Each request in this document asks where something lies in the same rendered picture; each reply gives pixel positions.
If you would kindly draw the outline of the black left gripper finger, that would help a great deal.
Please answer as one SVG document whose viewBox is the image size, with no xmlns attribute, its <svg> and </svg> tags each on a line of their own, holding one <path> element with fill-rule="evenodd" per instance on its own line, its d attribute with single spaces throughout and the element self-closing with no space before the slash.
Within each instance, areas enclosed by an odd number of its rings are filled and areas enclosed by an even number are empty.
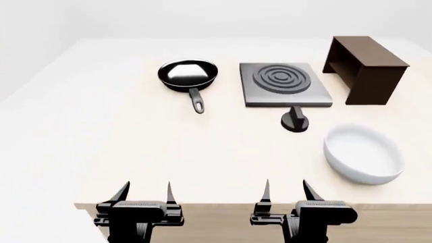
<svg viewBox="0 0 432 243">
<path fill-rule="evenodd" d="M 167 201 L 166 201 L 166 203 L 176 203 L 176 200 L 173 196 L 173 192 L 171 189 L 171 182 L 168 182 L 168 185 L 167 185 Z"/>
<path fill-rule="evenodd" d="M 128 196 L 128 192 L 130 189 L 130 182 L 126 182 L 124 186 L 116 193 L 114 196 L 111 197 L 110 201 L 113 202 L 119 202 L 119 201 L 125 201 Z"/>
</svg>

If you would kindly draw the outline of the dark brown wooden shelf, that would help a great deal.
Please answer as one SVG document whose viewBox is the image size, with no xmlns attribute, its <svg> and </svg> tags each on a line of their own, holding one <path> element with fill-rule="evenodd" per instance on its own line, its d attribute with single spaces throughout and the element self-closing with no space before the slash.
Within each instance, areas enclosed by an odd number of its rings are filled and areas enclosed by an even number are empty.
<svg viewBox="0 0 432 243">
<path fill-rule="evenodd" d="M 386 105 L 408 67 L 369 36 L 334 36 L 323 73 L 349 88 L 346 105 Z"/>
</svg>

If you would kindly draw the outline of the white bowl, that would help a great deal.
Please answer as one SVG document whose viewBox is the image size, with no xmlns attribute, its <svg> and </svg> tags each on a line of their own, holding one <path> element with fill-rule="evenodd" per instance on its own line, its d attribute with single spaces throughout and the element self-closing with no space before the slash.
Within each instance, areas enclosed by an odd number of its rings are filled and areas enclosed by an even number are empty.
<svg viewBox="0 0 432 243">
<path fill-rule="evenodd" d="M 395 142 L 364 125 L 342 124 L 330 129 L 323 139 L 323 154 L 334 171 L 356 184 L 387 184 L 404 171 Z"/>
</svg>

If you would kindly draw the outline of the black stove knob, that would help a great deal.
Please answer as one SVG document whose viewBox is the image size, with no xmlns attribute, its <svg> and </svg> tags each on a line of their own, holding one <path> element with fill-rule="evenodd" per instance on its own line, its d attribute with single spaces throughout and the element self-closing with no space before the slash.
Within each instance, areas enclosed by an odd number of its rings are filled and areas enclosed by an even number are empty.
<svg viewBox="0 0 432 243">
<path fill-rule="evenodd" d="M 301 133 L 308 129 L 309 120 L 303 114 L 301 107 L 291 107 L 287 113 L 284 113 L 281 117 L 281 125 L 286 130 Z"/>
</svg>

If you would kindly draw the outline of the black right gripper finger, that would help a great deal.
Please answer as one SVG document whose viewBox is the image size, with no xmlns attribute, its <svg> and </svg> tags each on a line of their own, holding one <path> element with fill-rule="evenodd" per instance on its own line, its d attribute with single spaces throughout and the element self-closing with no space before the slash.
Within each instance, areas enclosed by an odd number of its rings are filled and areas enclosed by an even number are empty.
<svg viewBox="0 0 432 243">
<path fill-rule="evenodd" d="M 302 181 L 304 194 L 307 200 L 324 200 L 315 190 L 308 184 L 306 180 Z"/>
<path fill-rule="evenodd" d="M 263 196 L 262 196 L 260 202 L 263 202 L 263 203 L 270 203 L 271 202 L 269 180 L 266 180 L 265 189 L 264 189 Z"/>
</svg>

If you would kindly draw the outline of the dark grey stove plate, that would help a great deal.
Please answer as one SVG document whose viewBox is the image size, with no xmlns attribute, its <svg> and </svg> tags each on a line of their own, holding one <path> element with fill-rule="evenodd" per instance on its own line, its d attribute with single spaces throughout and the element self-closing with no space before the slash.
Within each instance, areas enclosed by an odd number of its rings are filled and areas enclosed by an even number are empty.
<svg viewBox="0 0 432 243">
<path fill-rule="evenodd" d="M 246 107 L 331 107 L 333 99 L 309 63 L 240 63 Z"/>
</svg>

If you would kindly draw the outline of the black frying pan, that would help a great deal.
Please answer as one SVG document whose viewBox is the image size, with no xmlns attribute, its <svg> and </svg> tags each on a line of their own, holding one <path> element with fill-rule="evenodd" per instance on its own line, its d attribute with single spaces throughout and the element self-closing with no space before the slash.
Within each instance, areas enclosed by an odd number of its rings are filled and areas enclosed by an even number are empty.
<svg viewBox="0 0 432 243">
<path fill-rule="evenodd" d="M 183 59 L 163 64 L 158 79 L 169 89 L 188 93 L 196 113 L 205 112 L 205 104 L 200 90 L 210 86 L 219 73 L 217 66 L 207 60 Z"/>
</svg>

